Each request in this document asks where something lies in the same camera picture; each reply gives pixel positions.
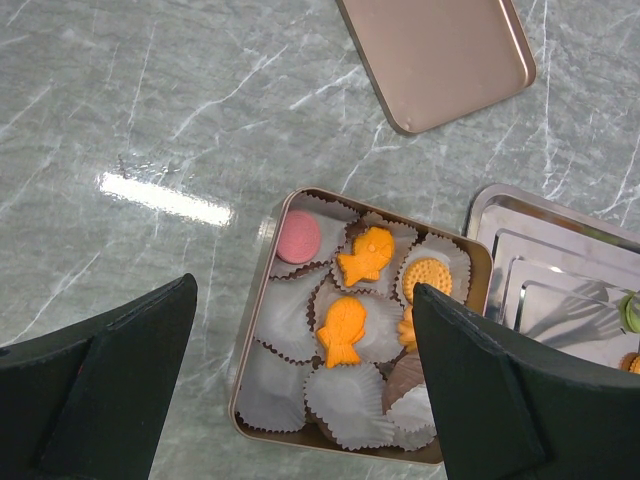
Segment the gray marble countertop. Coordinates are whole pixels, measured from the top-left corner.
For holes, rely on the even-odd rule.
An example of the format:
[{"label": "gray marble countertop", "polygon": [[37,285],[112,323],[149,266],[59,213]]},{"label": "gray marble countertop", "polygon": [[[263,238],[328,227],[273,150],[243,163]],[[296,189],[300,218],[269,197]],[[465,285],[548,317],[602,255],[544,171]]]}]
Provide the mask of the gray marble countertop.
[{"label": "gray marble countertop", "polygon": [[516,6],[533,87],[403,138],[333,0],[3,2],[0,344],[189,271],[198,312],[151,478],[444,478],[247,440],[224,381],[261,226],[297,187],[459,231],[505,182],[639,230],[637,2]]}]

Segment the cupcake liner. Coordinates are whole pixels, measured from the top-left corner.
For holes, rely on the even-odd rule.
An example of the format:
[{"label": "cupcake liner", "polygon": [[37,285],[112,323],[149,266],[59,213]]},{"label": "cupcake liner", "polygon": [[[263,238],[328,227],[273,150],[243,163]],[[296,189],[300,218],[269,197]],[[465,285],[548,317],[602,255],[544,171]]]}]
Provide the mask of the cupcake liner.
[{"label": "cupcake liner", "polygon": [[411,352],[398,360],[389,375],[382,394],[382,411],[387,413],[391,406],[405,396],[412,388],[425,383],[422,363],[418,352]]},{"label": "cupcake liner", "polygon": [[411,305],[402,289],[402,279],[405,271],[416,260],[429,257],[439,260],[449,268],[453,281],[451,298],[460,303],[466,302],[471,280],[471,259],[469,255],[460,250],[448,238],[429,233],[421,243],[411,249],[397,271],[394,290],[402,306]]},{"label": "cupcake liner", "polygon": [[321,267],[297,279],[269,280],[254,338],[286,360],[310,362],[317,354],[317,343],[309,325],[309,300],[327,271],[328,267]]},{"label": "cupcake liner", "polygon": [[393,431],[394,447],[400,447],[407,452],[415,452],[429,445],[436,438],[436,429],[434,426],[428,425],[416,432],[405,432],[399,427],[395,427]]},{"label": "cupcake liner", "polygon": [[[366,231],[370,227],[386,228],[391,232],[395,243],[393,258],[389,265],[380,271],[380,279],[375,282],[360,281],[353,287],[347,287],[344,284],[344,274],[340,269],[337,262],[337,256],[334,255],[331,261],[331,273],[336,279],[336,284],[341,290],[345,292],[356,292],[359,290],[365,290],[367,292],[377,293],[382,296],[389,296],[393,291],[393,285],[395,282],[396,272],[401,267],[404,258],[409,253],[411,245],[418,238],[418,232],[415,228],[408,225],[389,222],[382,218],[377,213],[367,213],[362,217],[364,224],[364,230]],[[340,248],[340,252],[351,253],[353,251],[353,241],[355,238],[349,238],[344,247]]]},{"label": "cupcake liner", "polygon": [[291,201],[289,210],[304,210],[315,218],[322,232],[322,244],[313,259],[302,265],[286,263],[276,256],[269,272],[272,278],[288,278],[305,267],[329,263],[347,239],[347,226],[358,219],[358,213],[346,205],[327,202],[304,193]]},{"label": "cupcake liner", "polygon": [[393,441],[393,425],[382,414],[382,375],[374,365],[321,367],[305,381],[307,406],[347,450],[383,447]]},{"label": "cupcake liner", "polygon": [[296,432],[305,425],[304,380],[311,365],[292,365],[257,342],[251,345],[236,411],[253,428]]},{"label": "cupcake liner", "polygon": [[[356,297],[367,310],[365,335],[354,345],[360,360],[382,363],[395,359],[402,351],[396,333],[398,322],[402,320],[402,307],[394,300],[362,291],[347,294],[338,289],[332,275],[325,278],[312,299],[314,332],[324,326],[327,311],[333,302],[345,296]],[[321,345],[318,347],[318,355],[325,360],[326,352]]]},{"label": "cupcake liner", "polygon": [[387,411],[387,418],[401,430],[417,432],[428,426],[435,428],[427,386],[423,383],[409,390]]}]

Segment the rose gold lid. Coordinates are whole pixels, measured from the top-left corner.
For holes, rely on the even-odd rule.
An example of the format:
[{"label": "rose gold lid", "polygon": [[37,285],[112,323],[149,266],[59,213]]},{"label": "rose gold lid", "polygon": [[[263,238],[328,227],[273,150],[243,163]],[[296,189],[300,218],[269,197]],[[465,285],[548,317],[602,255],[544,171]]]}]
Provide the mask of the rose gold lid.
[{"label": "rose gold lid", "polygon": [[511,0],[338,0],[390,123],[420,133],[531,85]]}]

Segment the fish-shaped cookie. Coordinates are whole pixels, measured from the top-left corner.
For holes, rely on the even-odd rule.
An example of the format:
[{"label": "fish-shaped cookie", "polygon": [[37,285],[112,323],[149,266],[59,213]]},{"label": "fish-shaped cookie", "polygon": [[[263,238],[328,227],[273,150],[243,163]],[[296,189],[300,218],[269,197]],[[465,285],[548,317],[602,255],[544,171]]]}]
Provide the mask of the fish-shaped cookie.
[{"label": "fish-shaped cookie", "polygon": [[339,253],[337,257],[345,286],[352,287],[360,280],[379,280],[380,270],[389,265],[394,249],[391,232],[385,228],[371,227],[357,237],[353,242],[353,255]]},{"label": "fish-shaped cookie", "polygon": [[327,368],[360,363],[353,345],[364,337],[366,318],[367,310],[354,297],[342,297],[329,307],[324,327],[316,333],[327,350]]}]

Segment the round pink cookie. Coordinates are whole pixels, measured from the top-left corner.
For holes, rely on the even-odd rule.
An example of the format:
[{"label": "round pink cookie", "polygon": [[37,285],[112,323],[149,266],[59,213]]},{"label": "round pink cookie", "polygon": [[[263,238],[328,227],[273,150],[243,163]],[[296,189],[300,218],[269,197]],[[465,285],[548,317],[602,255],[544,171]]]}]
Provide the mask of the round pink cookie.
[{"label": "round pink cookie", "polygon": [[287,263],[300,265],[315,257],[321,243],[322,233],[313,215],[292,210],[284,218],[276,254]]}]

